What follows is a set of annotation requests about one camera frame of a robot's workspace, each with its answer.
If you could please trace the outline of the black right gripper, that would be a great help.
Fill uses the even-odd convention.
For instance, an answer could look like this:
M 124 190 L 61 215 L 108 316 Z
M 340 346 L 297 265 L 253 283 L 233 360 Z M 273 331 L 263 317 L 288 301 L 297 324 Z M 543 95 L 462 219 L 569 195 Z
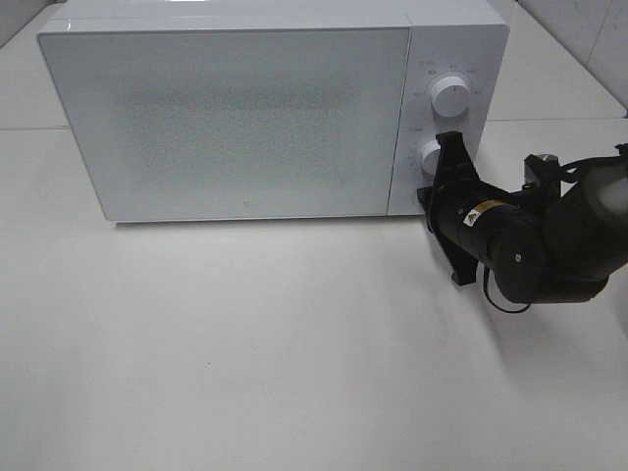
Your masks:
M 436 135 L 440 146 L 438 172 L 475 172 L 460 131 Z M 460 179 L 417 190 L 424 204 L 428 229 L 451 269 L 453 282 L 476 282 L 479 263 L 491 263 L 496 243 L 495 217 L 477 207 L 496 199 L 496 189 L 480 180 Z

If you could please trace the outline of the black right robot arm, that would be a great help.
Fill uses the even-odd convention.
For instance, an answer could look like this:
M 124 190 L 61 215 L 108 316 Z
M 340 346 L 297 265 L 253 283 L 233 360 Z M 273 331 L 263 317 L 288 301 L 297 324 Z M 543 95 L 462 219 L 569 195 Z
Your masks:
M 627 263 L 627 146 L 562 165 L 530 154 L 524 184 L 484 182 L 458 131 L 437 136 L 433 183 L 418 189 L 429 231 L 459 286 L 494 281 L 510 302 L 582 303 Z

